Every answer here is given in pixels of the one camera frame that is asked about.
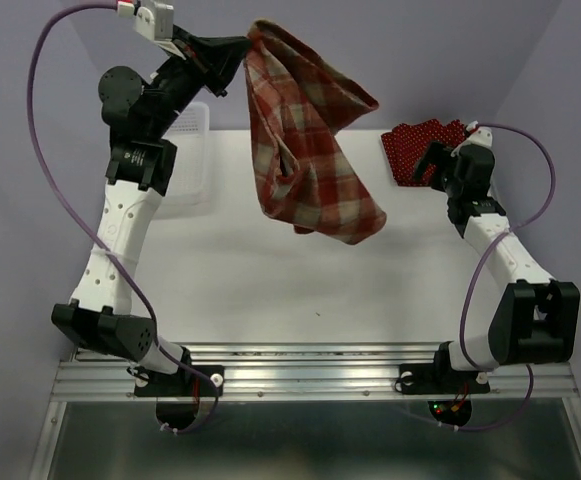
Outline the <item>red cream plaid skirt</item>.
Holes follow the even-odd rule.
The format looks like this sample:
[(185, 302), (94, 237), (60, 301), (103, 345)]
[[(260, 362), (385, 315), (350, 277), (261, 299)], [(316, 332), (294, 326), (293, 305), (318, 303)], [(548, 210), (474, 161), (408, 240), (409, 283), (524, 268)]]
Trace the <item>red cream plaid skirt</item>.
[(295, 233), (347, 245), (387, 215), (343, 153), (337, 134), (378, 108), (360, 85), (280, 25), (259, 19), (244, 61), (256, 194), (265, 216)]

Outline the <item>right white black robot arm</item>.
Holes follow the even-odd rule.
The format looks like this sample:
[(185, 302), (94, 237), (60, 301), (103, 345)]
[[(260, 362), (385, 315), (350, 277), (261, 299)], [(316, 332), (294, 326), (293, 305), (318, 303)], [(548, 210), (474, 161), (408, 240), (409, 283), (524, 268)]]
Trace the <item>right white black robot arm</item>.
[(451, 149), (429, 145), (414, 177), (428, 166), (432, 189), (447, 196), (447, 213), (460, 237), (480, 256), (477, 269), (488, 270), (501, 299), (487, 329), (439, 347), (430, 366), (433, 384), (452, 390), (466, 372), (488, 372), (516, 364), (568, 361), (574, 351), (580, 292), (572, 282), (556, 280), (542, 268), (513, 231), (506, 211), (490, 194), (495, 157), (485, 145), (468, 142)]

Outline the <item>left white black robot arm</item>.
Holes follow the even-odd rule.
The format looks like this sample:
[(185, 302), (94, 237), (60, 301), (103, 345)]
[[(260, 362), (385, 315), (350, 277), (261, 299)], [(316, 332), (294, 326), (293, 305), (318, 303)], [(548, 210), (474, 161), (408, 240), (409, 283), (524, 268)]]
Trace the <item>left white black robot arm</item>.
[(51, 320), (81, 348), (157, 372), (172, 394), (192, 384), (188, 353), (160, 339), (153, 314), (131, 312), (145, 237), (175, 166), (177, 148), (165, 134), (201, 90), (226, 96), (250, 46), (244, 36), (206, 38), (176, 29), (152, 80), (116, 66), (98, 85), (110, 132), (104, 209), (82, 278), (70, 300), (54, 306)]

